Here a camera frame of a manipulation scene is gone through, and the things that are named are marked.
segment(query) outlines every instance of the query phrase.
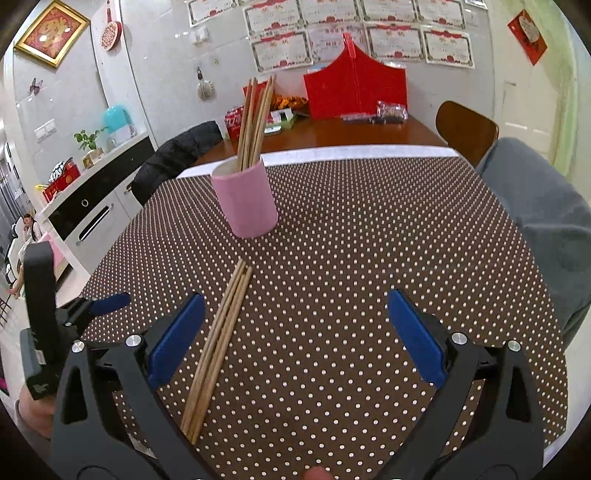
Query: table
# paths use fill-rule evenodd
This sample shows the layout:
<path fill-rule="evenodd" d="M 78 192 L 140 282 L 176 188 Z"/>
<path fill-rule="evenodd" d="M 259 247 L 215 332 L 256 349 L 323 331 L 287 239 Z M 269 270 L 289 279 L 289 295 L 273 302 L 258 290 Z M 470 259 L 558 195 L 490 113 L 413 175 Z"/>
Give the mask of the table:
<path fill-rule="evenodd" d="M 302 148 L 340 145 L 434 145 L 446 143 L 414 117 L 402 125 L 351 124 L 338 118 L 326 120 L 298 119 L 293 128 L 267 135 L 262 153 L 299 150 Z M 200 157 L 195 165 L 224 160 L 238 151 L 238 143 L 224 141 Z"/>
<path fill-rule="evenodd" d="M 362 150 L 369 159 L 341 160 Z M 85 334 L 106 341 L 146 327 L 192 289 L 204 293 L 207 323 L 158 392 L 180 422 L 233 266 L 244 257 L 255 267 L 198 444 L 218 472 L 286 480 L 320 462 L 341 478 L 375 475 L 434 394 L 389 325 L 382 299 L 396 286 L 477 342 L 519 339 L 540 389 L 547 445 L 563 432 L 566 368 L 543 281 L 517 228 L 465 160 L 447 148 L 405 146 L 263 158 L 281 218 L 272 235 L 235 239 L 208 178 L 189 177 L 213 165 L 193 167 L 159 189 L 83 292 L 131 294 L 129 308 L 97 319 Z M 447 451 L 461 444 L 479 387 Z M 124 396 L 117 402 L 141 438 Z"/>

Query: chopstick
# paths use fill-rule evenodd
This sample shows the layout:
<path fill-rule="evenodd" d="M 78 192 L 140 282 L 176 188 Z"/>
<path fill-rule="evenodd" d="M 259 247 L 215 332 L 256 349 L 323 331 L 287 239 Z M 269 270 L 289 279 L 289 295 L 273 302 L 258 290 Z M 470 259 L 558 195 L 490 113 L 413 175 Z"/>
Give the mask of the chopstick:
<path fill-rule="evenodd" d="M 197 402 L 196 411 L 193 415 L 193 418 L 191 419 L 189 428 L 189 431 L 192 432 L 191 436 L 189 437 L 189 441 L 191 441 L 191 443 L 194 445 L 197 442 L 199 434 L 201 433 L 203 421 L 207 415 L 207 409 L 209 408 L 209 403 L 212 399 L 213 390 L 215 389 L 217 378 L 219 376 L 220 370 L 222 369 L 222 364 L 226 356 L 226 351 L 228 350 L 228 345 L 232 339 L 232 333 L 234 332 L 234 327 L 242 308 L 242 302 L 246 296 L 246 289 L 250 283 L 251 275 L 252 267 L 248 267 L 246 272 L 241 274 L 237 292 L 232 299 L 232 307 L 230 308 L 228 321 L 224 324 L 219 342 L 216 345 L 213 362 L 208 369 L 205 384 L 201 390 L 201 394 L 199 395 L 199 402 Z"/>
<path fill-rule="evenodd" d="M 262 141 L 265 136 L 265 124 L 271 108 L 275 76 L 269 78 L 267 85 L 258 96 L 258 105 L 255 104 L 258 90 L 258 81 L 253 78 L 248 82 L 244 109 L 242 110 L 242 125 L 238 139 L 238 157 L 236 159 L 236 171 L 243 171 L 256 164 L 261 156 Z"/>
<path fill-rule="evenodd" d="M 207 334 L 207 340 L 205 342 L 205 346 L 203 347 L 201 357 L 199 358 L 197 370 L 193 376 L 193 383 L 191 384 L 191 390 L 189 390 L 189 397 L 187 398 L 187 404 L 185 406 L 183 418 L 181 420 L 181 431 L 187 437 L 189 435 L 191 418 L 193 417 L 195 407 L 197 406 L 199 395 L 203 387 L 203 380 L 207 374 L 207 369 L 209 368 L 209 364 L 212 360 L 212 356 L 217 344 L 217 339 L 220 335 L 220 332 L 222 331 L 222 326 L 224 324 L 226 315 L 228 314 L 228 310 L 232 305 L 232 300 L 238 288 L 239 280 L 241 279 L 244 268 L 245 263 L 241 258 L 236 264 L 234 273 L 232 274 L 230 282 L 226 287 L 222 301 L 220 302 L 219 308 L 217 309 L 216 315 L 213 318 L 212 325 L 209 329 L 209 333 Z"/>

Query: metal screw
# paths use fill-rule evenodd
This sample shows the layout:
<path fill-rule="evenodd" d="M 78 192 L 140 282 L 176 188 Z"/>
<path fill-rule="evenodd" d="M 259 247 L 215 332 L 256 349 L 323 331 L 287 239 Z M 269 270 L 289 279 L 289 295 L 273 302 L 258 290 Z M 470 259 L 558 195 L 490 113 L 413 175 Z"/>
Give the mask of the metal screw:
<path fill-rule="evenodd" d="M 457 345 L 465 345 L 467 341 L 468 338 L 462 332 L 456 332 L 452 335 L 452 342 Z"/>
<path fill-rule="evenodd" d="M 82 350 L 84 350 L 84 342 L 82 340 L 77 340 L 72 344 L 72 351 L 74 353 L 80 353 Z"/>
<path fill-rule="evenodd" d="M 139 335 L 130 335 L 125 340 L 127 346 L 138 346 L 140 343 L 142 343 L 142 337 Z"/>
<path fill-rule="evenodd" d="M 514 352 L 518 352 L 519 350 L 521 350 L 521 345 L 519 344 L 519 342 L 515 341 L 515 340 L 509 340 L 509 350 L 512 350 Z"/>

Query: black puffer jacket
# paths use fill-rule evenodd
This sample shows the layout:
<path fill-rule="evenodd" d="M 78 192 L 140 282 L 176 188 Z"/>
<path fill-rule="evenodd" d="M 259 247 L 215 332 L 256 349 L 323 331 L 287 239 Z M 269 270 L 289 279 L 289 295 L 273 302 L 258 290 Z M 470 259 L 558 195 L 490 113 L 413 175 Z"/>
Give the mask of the black puffer jacket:
<path fill-rule="evenodd" d="M 215 122 L 190 128 L 168 140 L 142 165 L 131 183 L 131 192 L 145 205 L 162 182 L 177 177 L 222 140 Z"/>

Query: blue gripper pad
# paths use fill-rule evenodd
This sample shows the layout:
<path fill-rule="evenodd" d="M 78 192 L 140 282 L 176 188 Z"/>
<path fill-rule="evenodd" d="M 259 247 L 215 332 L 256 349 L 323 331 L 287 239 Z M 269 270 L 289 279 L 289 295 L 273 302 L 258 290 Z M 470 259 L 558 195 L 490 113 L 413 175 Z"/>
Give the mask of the blue gripper pad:
<path fill-rule="evenodd" d="M 388 296 L 390 322 L 396 328 L 425 382 L 440 388 L 446 379 L 444 354 L 419 317 L 415 306 L 398 290 Z"/>
<path fill-rule="evenodd" d="M 205 299 L 194 295 L 177 313 L 148 357 L 148 383 L 153 390 L 170 383 L 205 318 Z"/>
<path fill-rule="evenodd" d="M 89 308 L 89 313 L 95 317 L 107 315 L 107 313 L 122 309 L 131 303 L 129 293 L 119 293 L 106 299 L 95 300 Z"/>

